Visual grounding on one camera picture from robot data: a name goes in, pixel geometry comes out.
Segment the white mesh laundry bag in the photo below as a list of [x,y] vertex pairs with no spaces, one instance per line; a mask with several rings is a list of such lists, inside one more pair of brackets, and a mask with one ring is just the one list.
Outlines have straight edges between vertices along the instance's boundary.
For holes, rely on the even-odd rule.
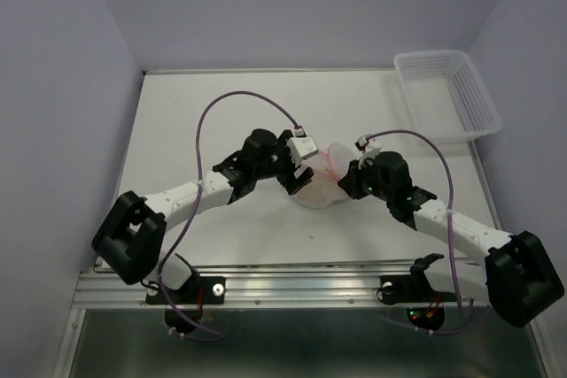
[[303,187],[291,199],[296,203],[312,209],[323,209],[349,200],[348,195],[338,186],[338,182],[346,176],[351,160],[355,154],[345,145],[333,143],[326,149],[303,163],[310,167],[314,176],[311,182]]

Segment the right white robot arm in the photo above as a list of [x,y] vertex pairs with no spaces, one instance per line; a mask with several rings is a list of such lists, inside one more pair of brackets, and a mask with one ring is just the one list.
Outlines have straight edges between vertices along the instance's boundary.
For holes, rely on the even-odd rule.
[[468,259],[457,265],[438,253],[418,258],[407,274],[385,279],[377,295],[386,305],[466,297],[490,305],[509,325],[521,328],[565,294],[535,234],[510,234],[451,211],[436,195],[413,184],[408,164],[397,152],[351,161],[338,186],[352,200],[380,199],[398,222]]

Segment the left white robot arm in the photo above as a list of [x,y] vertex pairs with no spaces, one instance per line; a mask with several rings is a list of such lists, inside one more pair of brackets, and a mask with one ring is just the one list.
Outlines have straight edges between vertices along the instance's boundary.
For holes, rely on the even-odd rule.
[[194,181],[146,196],[121,194],[91,247],[127,285],[148,284],[150,304],[220,305],[224,279],[200,277],[175,247],[164,248],[166,233],[202,212],[235,203],[254,191],[258,181],[276,179],[289,195],[298,193],[314,176],[302,164],[317,152],[315,140],[301,130],[275,136],[255,129],[240,150]]

